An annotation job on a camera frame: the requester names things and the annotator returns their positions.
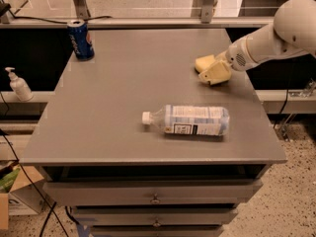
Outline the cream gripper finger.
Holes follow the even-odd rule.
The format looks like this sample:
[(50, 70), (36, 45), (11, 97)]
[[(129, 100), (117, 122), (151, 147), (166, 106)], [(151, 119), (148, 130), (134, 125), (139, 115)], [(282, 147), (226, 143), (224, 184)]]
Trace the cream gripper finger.
[(226, 58), (226, 51), (222, 51), (221, 53), (217, 54), (217, 55), (215, 56), (215, 59), (216, 59), (216, 60), (227, 61), (227, 58)]
[(198, 78), (210, 85), (217, 85), (231, 78), (230, 66), (223, 61), (215, 61), (210, 65), (201, 64), (197, 67)]

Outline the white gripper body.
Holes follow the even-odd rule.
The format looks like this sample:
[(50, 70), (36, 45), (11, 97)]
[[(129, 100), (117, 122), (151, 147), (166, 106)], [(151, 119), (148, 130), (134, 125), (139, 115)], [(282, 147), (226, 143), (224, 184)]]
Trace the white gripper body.
[(249, 56), (245, 38), (231, 43), (225, 56), (231, 67), (236, 71), (246, 71), (252, 67), (252, 58)]

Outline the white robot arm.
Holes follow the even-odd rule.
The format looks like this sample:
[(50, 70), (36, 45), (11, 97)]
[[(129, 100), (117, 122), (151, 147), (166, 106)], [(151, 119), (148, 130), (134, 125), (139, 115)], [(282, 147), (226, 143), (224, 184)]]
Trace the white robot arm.
[(316, 53), (316, 1), (288, 0), (271, 24), (237, 39), (217, 55), (197, 58), (195, 70), (203, 83), (217, 85), (231, 71), (246, 71), (270, 60)]

